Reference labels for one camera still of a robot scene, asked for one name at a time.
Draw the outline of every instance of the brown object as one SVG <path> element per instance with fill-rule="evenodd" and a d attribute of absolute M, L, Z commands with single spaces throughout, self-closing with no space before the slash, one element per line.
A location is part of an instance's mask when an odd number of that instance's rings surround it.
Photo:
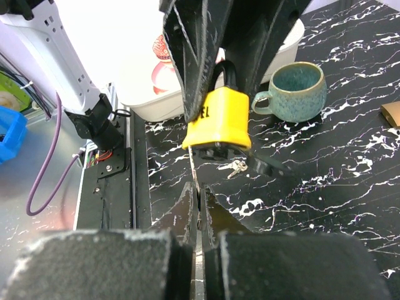
<path fill-rule="evenodd" d="M 400 101 L 383 104 L 382 114 L 392 127 L 400 126 Z"/>

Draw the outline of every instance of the black loop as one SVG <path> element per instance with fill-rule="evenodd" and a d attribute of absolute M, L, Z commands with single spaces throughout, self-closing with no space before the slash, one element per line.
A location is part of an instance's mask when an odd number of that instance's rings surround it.
<path fill-rule="evenodd" d="M 212 74 L 211 84 L 208 92 L 211 92 L 215 89 L 217 79 L 222 72 L 224 73 L 224 85 L 231 89 L 237 89 L 235 65 L 231 61 L 221 61 L 214 68 L 214 73 Z"/>
<path fill-rule="evenodd" d="M 130 118 L 132 116 L 132 113 L 130 111 L 128 111 L 127 109 L 116 109 L 115 111 L 112 112 L 114 114 L 114 117 L 112 120 L 115 120 L 118 117 L 122 117 L 122 118 Z"/>

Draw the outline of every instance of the hole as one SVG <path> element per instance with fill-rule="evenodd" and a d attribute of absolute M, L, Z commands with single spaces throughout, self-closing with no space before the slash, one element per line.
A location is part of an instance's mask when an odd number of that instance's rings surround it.
<path fill-rule="evenodd" d="M 290 27 L 294 26 L 294 23 L 300 18 L 300 12 L 296 9 L 292 11 L 289 15 L 289 19 L 287 20 Z"/>

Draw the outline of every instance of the yellow object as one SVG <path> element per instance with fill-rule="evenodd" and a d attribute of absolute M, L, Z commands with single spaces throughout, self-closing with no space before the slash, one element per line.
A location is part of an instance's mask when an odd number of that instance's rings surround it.
<path fill-rule="evenodd" d="M 249 97 L 227 86 L 208 93 L 200 115 L 187 125 L 182 148 L 209 143 L 229 143 L 250 149 Z"/>

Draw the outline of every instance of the ceramic mug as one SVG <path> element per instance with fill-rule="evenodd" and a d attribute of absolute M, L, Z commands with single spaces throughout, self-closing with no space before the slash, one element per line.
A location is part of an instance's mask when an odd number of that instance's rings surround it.
<path fill-rule="evenodd" d="M 324 107 L 327 86 L 323 70 L 311 62 L 294 62 L 272 74 L 269 91 L 256 94 L 251 104 L 257 114 L 274 114 L 287 122 L 304 122 L 317 116 Z M 268 107 L 256 107 L 269 100 Z"/>

